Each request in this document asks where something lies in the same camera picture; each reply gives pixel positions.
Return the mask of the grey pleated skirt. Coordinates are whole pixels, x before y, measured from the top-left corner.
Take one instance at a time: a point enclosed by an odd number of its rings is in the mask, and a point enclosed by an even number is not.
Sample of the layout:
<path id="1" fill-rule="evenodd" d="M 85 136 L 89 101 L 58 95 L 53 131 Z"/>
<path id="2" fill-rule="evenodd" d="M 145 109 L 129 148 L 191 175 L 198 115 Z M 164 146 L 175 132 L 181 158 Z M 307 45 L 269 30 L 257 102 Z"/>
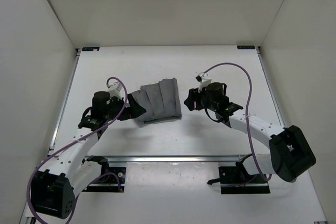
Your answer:
<path id="1" fill-rule="evenodd" d="M 146 112 L 137 118 L 140 123 L 152 123 L 182 117 L 176 78 L 163 79 L 154 84 L 146 84 L 131 93 L 135 101 Z"/>

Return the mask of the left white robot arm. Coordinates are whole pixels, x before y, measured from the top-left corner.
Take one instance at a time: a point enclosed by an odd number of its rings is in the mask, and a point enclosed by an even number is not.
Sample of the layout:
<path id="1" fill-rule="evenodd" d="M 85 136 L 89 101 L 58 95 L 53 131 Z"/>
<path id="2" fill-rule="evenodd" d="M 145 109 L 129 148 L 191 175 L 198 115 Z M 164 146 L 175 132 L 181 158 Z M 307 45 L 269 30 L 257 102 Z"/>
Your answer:
<path id="1" fill-rule="evenodd" d="M 110 168 L 104 157 L 87 156 L 108 124 L 135 119 L 145 112 L 131 94 L 123 99 L 108 91 L 95 92 L 72 142 L 51 155 L 33 175 L 28 187 L 31 211 L 66 219 L 73 212 L 79 194 L 94 179 L 104 181 L 109 177 Z"/>

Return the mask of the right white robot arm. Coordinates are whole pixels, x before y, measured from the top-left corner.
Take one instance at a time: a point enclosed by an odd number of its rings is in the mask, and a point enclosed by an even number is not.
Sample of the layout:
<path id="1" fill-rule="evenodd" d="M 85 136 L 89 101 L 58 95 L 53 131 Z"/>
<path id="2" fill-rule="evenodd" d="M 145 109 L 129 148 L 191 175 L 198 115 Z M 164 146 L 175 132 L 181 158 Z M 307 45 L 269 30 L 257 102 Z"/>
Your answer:
<path id="1" fill-rule="evenodd" d="M 235 175 L 241 182 L 248 182 L 257 174 L 276 174 L 286 182 L 293 182 L 316 164 L 316 157 L 299 127 L 282 127 L 247 114 L 226 96 L 224 83 L 211 83 L 201 91 L 189 89 L 184 104 L 190 111 L 214 112 L 214 122 L 244 132 L 269 149 L 268 154 L 252 152 L 236 162 Z"/>

